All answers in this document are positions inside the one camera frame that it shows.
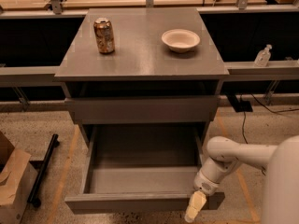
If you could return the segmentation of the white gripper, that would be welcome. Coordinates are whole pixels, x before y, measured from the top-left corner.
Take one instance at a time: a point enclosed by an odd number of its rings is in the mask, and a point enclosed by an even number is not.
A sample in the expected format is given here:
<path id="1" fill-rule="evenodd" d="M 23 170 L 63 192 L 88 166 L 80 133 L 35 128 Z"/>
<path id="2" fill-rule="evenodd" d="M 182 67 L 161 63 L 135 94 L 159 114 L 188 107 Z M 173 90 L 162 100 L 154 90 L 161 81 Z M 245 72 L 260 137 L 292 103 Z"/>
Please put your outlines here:
<path id="1" fill-rule="evenodd" d="M 212 196 L 218 189 L 220 184 L 219 177 L 217 175 L 211 175 L 204 173 L 200 170 L 193 181 L 193 185 L 196 191 L 190 198 L 189 204 L 185 213 L 185 221 L 193 223 L 199 212 L 206 204 L 206 196 Z"/>

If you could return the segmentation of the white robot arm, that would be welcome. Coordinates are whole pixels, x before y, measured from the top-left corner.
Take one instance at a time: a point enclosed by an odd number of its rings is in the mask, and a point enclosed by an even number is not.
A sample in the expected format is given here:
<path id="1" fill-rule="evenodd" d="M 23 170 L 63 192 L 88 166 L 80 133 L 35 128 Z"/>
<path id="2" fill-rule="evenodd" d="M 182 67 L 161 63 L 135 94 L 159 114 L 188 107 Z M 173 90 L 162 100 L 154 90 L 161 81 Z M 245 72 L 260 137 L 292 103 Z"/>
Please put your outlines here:
<path id="1" fill-rule="evenodd" d="M 261 224 L 299 224 L 299 136 L 281 144 L 239 144 L 222 136 L 211 138 L 207 159 L 194 179 L 195 193 L 189 200 L 185 220 L 194 222 L 220 182 L 241 164 L 266 174 L 263 185 Z"/>

